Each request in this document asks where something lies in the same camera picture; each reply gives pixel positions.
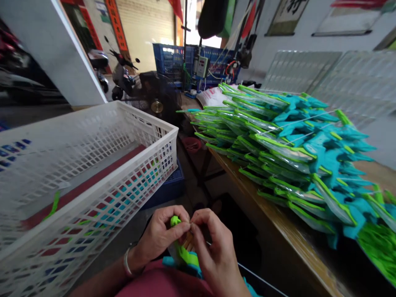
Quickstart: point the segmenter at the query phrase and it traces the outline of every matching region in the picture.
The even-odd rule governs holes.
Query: stack of packaged gloves
[[[206,146],[239,164],[258,184],[258,195],[326,233],[332,248],[340,235],[361,244],[359,234],[367,238],[378,225],[389,229],[381,234],[390,234],[386,245],[396,250],[396,199],[388,191],[384,199],[379,186],[360,177],[365,173],[353,162],[373,161],[363,153],[375,147],[341,110],[326,111],[327,104],[305,93],[219,87],[230,100],[194,111],[191,123],[199,126],[196,136]],[[361,246],[368,253],[370,248]]]

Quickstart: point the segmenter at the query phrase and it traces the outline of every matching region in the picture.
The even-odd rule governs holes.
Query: silver bracelet
[[[132,244],[129,244],[129,247],[124,255],[124,270],[129,278],[133,278],[133,274],[128,266],[128,254],[129,254],[129,251],[131,250],[131,248],[132,248]]]

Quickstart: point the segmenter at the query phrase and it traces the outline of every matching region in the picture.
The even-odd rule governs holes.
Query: blue basket
[[[154,57],[157,72],[167,76],[176,87],[181,87],[183,79],[183,52],[184,48],[176,45],[153,43]],[[186,47],[186,70],[193,73],[195,47]]]
[[[177,160],[178,168],[163,185],[154,193],[154,195],[146,202],[141,210],[152,208],[162,203],[179,198],[184,193],[184,174],[179,160]]]
[[[163,45],[160,43],[153,43],[154,57],[156,59],[157,72],[167,76],[176,87],[181,87],[182,85],[182,73],[183,73],[183,51],[182,46],[176,45]],[[198,46],[189,45],[186,47],[186,70],[193,76],[194,68],[194,57]],[[215,47],[204,47],[201,48],[201,56],[210,59],[209,69],[214,76],[218,78],[225,78],[224,70],[226,69],[230,60],[234,57],[234,51],[225,49],[219,49]],[[231,83],[235,83],[238,78],[240,67]],[[216,87],[222,80],[214,78],[209,75],[206,78],[206,88]]]
[[[230,60],[234,59],[234,51],[230,50],[228,52],[227,49],[219,49],[215,47],[203,47],[201,48],[201,56],[204,56],[205,58],[210,59],[210,65],[209,65],[209,70],[210,72],[218,78],[226,78],[226,75],[224,75],[224,71],[226,70],[226,67]],[[240,71],[240,67],[238,68],[237,73],[235,73],[234,79],[231,81],[231,83],[235,83],[236,79],[238,78],[238,74]],[[206,87],[217,87],[219,83],[221,83],[221,79],[214,78],[212,75],[209,75],[206,78]]]

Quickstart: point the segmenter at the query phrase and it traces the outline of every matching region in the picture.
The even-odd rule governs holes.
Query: electric scooter
[[[106,40],[106,42],[110,45],[110,43],[108,42],[107,37],[105,36],[104,39]],[[133,88],[136,85],[136,81],[135,79],[129,75],[128,70],[124,67],[124,66],[129,66],[131,68],[134,68],[136,70],[139,70],[138,68],[136,68],[132,62],[126,60],[124,58],[123,55],[121,55],[120,53],[117,53],[112,46],[111,47],[111,54],[117,59],[118,64],[117,66],[114,68],[113,71],[113,81],[115,83],[115,87],[112,90],[112,95],[111,98],[115,101],[115,100],[121,100],[124,96],[124,92],[126,93],[126,95],[132,97],[133,95]]]
[[[90,59],[91,65],[96,71],[96,76],[102,86],[103,92],[108,92],[108,80],[104,77],[102,71],[108,66],[108,57],[105,52],[92,49],[88,52],[88,58]]]

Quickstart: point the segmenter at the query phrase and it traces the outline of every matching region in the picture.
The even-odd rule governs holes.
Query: person's left hand
[[[165,223],[174,215],[178,216],[182,222],[167,230]],[[161,255],[174,241],[190,230],[189,222],[190,216],[181,205],[157,209],[139,243],[128,255],[130,269],[143,267]]]

